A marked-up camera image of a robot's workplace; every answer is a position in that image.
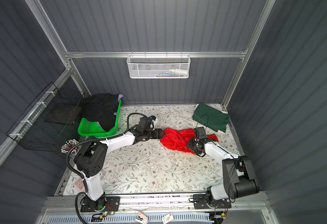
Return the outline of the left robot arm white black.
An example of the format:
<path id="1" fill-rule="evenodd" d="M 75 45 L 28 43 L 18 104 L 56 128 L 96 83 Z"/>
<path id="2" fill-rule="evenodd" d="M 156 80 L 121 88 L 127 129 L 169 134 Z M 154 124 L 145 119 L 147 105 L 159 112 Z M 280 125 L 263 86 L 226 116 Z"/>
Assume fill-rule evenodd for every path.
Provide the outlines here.
<path id="1" fill-rule="evenodd" d="M 165 132 L 155 128 L 156 117 L 141 113 L 131 113 L 127 117 L 126 130 L 106 138 L 89 138 L 73 146 L 66 156 L 67 167 L 77 174 L 84 184 L 85 191 L 75 198 L 76 213 L 105 212 L 111 208 L 101 186 L 100 172 L 107 154 L 125 146 L 148 140 L 160 140 Z"/>

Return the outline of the red t shirt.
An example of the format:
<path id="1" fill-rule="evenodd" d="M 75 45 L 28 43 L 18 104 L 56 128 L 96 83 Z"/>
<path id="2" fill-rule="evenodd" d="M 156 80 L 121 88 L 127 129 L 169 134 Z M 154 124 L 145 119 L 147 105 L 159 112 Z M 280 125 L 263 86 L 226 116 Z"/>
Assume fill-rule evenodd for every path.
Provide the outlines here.
<path id="1" fill-rule="evenodd" d="M 194 137 L 194 130 L 192 128 L 184 129 L 181 131 L 167 128 L 164 130 L 164 132 L 165 132 L 164 137 L 160 139 L 160 143 L 164 147 L 170 150 L 194 154 L 190 149 L 187 148 L 188 141 L 190 140 L 190 138 Z M 215 134 L 211 134 L 207 136 L 208 136 L 207 143 L 213 141 L 218 142 L 218 138 Z"/>

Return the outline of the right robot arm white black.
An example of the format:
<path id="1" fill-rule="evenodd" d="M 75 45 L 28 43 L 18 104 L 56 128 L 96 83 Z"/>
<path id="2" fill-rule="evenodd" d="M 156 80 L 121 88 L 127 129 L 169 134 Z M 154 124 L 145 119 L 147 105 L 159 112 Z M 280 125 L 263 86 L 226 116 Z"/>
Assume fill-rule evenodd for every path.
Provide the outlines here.
<path id="1" fill-rule="evenodd" d="M 235 199 L 260 192 L 250 158 L 227 151 L 215 139 L 209 138 L 203 127 L 194 129 L 194 137 L 190 138 L 187 148 L 201 158 L 207 155 L 222 164 L 222 183 L 208 187 L 205 194 L 193 195 L 195 209 L 227 210 Z"/>

